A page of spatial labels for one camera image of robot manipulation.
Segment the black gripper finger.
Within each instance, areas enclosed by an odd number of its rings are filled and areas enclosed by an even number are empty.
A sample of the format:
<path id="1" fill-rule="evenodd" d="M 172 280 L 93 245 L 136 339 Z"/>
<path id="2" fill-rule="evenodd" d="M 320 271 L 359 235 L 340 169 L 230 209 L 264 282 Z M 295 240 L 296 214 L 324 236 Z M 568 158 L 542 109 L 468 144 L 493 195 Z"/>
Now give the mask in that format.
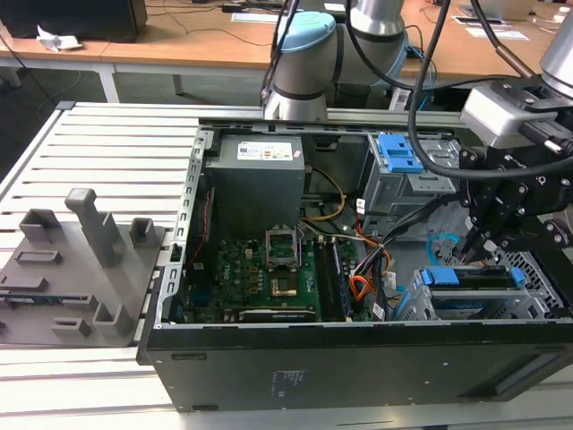
<path id="1" fill-rule="evenodd" d="M 572 231 L 558 219 L 541 222 L 538 218 L 510 218 L 485 221 L 481 228 L 484 242 L 481 257 L 496 253 L 556 250 L 572 246 Z"/>
<path id="2" fill-rule="evenodd" d="M 488 161 L 488 149 L 465 149 L 459 155 L 459 167 L 483 173 L 492 166 Z M 484 247 L 493 236 L 492 197 L 495 182 L 465 179 L 460 182 L 462 206 L 468 209 L 468 231 L 459 246 L 459 255 L 464 263 L 477 262 L 489 257 Z"/>

